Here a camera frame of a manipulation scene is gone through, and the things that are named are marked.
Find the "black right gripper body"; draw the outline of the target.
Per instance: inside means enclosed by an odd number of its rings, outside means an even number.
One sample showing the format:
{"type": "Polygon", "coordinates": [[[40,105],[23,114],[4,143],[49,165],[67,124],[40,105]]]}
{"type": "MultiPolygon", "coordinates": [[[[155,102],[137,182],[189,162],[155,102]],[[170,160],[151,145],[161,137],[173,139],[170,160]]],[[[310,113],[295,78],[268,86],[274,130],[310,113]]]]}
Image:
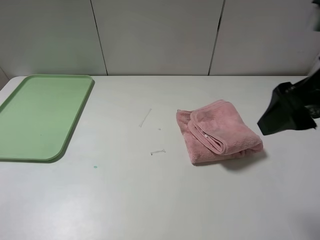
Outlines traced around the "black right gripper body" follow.
{"type": "Polygon", "coordinates": [[[268,108],[257,122],[264,136],[286,130],[316,129],[320,117],[320,73],[295,84],[283,82],[272,91],[268,108]]]}

